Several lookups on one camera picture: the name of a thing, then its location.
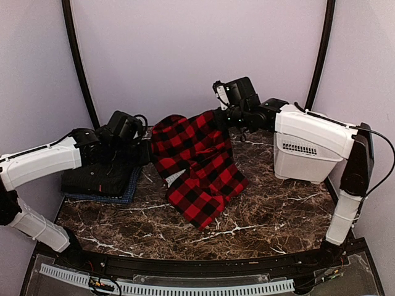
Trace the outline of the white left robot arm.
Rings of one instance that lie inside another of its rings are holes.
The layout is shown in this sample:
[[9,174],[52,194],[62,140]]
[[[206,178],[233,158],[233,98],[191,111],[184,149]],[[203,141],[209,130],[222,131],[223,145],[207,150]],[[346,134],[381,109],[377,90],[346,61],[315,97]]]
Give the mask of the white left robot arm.
[[1,157],[1,225],[13,227],[57,253],[74,269],[87,256],[68,228],[27,205],[16,189],[61,172],[61,191],[72,198],[119,199],[129,203],[141,167],[149,163],[151,145],[141,136],[75,129],[56,142]]

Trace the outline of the red black plaid shirt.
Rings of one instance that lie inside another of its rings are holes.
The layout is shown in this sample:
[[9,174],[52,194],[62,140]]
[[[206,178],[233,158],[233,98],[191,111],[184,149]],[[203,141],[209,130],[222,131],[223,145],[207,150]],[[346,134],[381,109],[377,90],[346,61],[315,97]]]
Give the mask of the red black plaid shirt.
[[249,184],[216,116],[214,110],[191,118],[169,115],[151,134],[152,163],[168,187],[165,198],[200,231]]

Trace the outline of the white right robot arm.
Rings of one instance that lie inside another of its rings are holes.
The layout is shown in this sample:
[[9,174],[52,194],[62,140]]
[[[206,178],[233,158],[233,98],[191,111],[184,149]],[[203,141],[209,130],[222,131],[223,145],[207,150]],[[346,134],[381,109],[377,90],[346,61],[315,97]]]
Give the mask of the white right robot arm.
[[368,195],[374,166],[370,126],[336,121],[280,99],[261,102],[257,94],[241,97],[219,90],[216,96],[221,124],[246,128],[251,133],[262,129],[274,134],[274,174],[279,179],[319,184],[337,163],[347,161],[325,235],[330,244],[315,253],[315,262],[322,268],[329,267],[339,257],[336,245],[345,241]]

